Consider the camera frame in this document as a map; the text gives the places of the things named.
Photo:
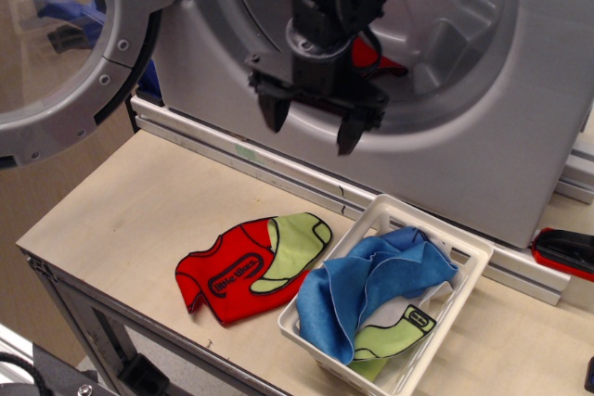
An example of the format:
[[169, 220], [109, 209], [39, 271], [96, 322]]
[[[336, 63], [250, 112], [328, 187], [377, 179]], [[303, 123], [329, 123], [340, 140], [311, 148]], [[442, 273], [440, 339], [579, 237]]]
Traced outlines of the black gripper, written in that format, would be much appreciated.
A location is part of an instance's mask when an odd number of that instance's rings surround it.
[[246, 58], [249, 85], [258, 95], [269, 129], [281, 130], [293, 101], [328, 109], [343, 115], [337, 144], [338, 154], [345, 156], [353, 152], [364, 132], [381, 125], [388, 97], [354, 67], [351, 55], [357, 37], [382, 56], [380, 41], [369, 27], [329, 47], [316, 45], [288, 27], [287, 55], [254, 53]]

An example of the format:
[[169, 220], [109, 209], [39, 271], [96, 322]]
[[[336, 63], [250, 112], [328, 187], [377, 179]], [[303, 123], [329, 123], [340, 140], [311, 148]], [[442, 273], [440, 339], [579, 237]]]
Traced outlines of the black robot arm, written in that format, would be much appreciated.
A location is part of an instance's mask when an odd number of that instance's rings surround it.
[[341, 115], [338, 152], [350, 154], [362, 134], [381, 125], [388, 96], [369, 80], [381, 65], [370, 29], [386, 0], [291, 0], [285, 28], [290, 54], [252, 54], [249, 84], [266, 125], [279, 132], [291, 103]]

